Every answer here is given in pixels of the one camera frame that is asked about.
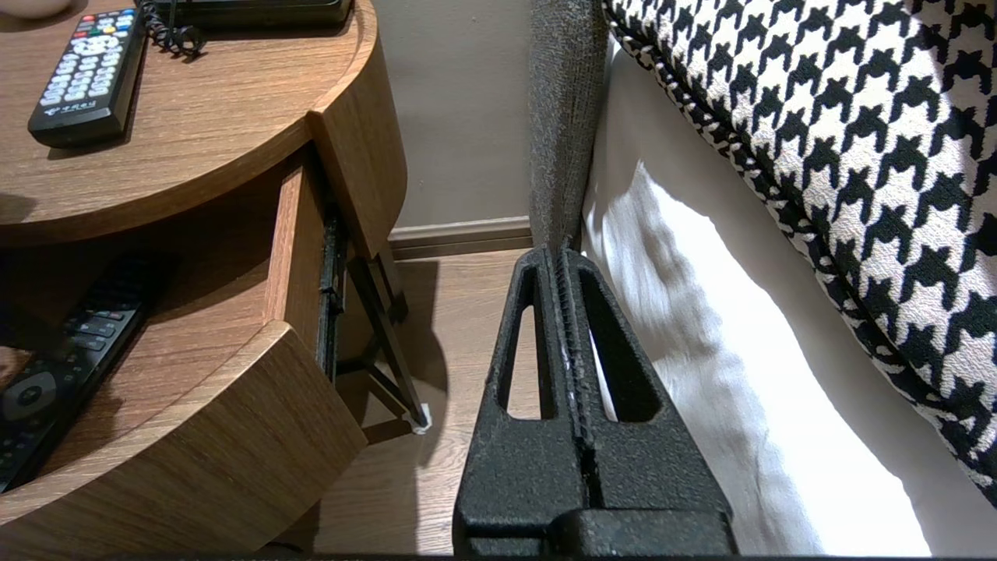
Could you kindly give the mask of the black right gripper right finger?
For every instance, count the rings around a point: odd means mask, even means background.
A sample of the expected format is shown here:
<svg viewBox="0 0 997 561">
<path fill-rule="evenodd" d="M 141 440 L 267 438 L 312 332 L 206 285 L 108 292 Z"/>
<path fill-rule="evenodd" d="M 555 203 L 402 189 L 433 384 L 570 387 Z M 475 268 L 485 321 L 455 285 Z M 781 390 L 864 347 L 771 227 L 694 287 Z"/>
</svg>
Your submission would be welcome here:
<svg viewBox="0 0 997 561">
<path fill-rule="evenodd" d="M 598 267 L 562 252 L 569 403 L 598 507 L 727 511 L 719 483 Z"/>
</svg>

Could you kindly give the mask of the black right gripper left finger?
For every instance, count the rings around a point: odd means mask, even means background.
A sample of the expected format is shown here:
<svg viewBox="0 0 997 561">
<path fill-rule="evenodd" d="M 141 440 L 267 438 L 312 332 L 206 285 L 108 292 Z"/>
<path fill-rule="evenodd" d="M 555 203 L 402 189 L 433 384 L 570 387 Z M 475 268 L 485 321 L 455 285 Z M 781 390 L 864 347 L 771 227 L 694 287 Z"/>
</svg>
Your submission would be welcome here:
<svg viewBox="0 0 997 561">
<path fill-rule="evenodd" d="M 508 404 L 521 316 L 533 309 L 539 419 L 514 418 Z M 558 322 L 555 262 L 536 248 L 516 262 L 494 355 L 453 507 L 458 556 L 541 556 L 548 529 L 583 507 L 576 424 L 569 403 L 569 352 Z"/>
</svg>

